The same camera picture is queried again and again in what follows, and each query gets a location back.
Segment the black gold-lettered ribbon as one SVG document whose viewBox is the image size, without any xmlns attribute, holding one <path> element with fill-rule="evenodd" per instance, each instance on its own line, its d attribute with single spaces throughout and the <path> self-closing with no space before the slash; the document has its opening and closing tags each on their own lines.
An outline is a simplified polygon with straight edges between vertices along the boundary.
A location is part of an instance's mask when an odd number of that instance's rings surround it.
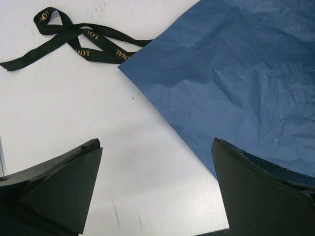
<svg viewBox="0 0 315 236">
<path fill-rule="evenodd" d="M 62 11 L 47 7 L 38 12 L 34 19 L 42 35 L 54 37 L 27 52 L 17 59 L 2 62 L 0 65 L 7 71 L 16 71 L 38 61 L 47 54 L 67 43 L 78 55 L 87 61 L 108 64 L 122 64 L 135 52 L 128 52 L 110 39 L 145 47 L 151 40 L 137 40 L 116 29 L 89 23 L 73 24 Z"/>
</svg>

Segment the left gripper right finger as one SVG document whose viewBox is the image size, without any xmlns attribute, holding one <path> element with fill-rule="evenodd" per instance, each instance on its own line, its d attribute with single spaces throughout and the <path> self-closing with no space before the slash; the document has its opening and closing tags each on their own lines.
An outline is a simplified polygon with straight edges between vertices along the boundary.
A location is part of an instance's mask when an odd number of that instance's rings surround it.
<svg viewBox="0 0 315 236">
<path fill-rule="evenodd" d="M 313 236 L 315 179 L 215 138 L 212 157 L 229 228 L 225 236 Z"/>
</svg>

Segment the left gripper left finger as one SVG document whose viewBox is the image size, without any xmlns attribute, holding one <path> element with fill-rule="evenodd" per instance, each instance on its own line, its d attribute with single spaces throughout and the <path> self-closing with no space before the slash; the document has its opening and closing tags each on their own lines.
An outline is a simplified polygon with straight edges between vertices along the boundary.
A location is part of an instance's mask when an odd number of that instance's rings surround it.
<svg viewBox="0 0 315 236">
<path fill-rule="evenodd" d="M 1 177 L 0 234 L 82 234 L 102 150 L 99 139 L 92 139 L 63 155 Z"/>
</svg>

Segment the blue wrapping paper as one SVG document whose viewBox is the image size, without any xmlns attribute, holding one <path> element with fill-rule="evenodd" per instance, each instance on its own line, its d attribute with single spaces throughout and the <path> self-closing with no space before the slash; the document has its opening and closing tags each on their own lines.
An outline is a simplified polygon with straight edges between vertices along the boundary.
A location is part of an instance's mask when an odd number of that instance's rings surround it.
<svg viewBox="0 0 315 236">
<path fill-rule="evenodd" d="M 314 1 L 201 0 L 119 69 L 210 173 L 220 138 L 314 176 Z"/>
</svg>

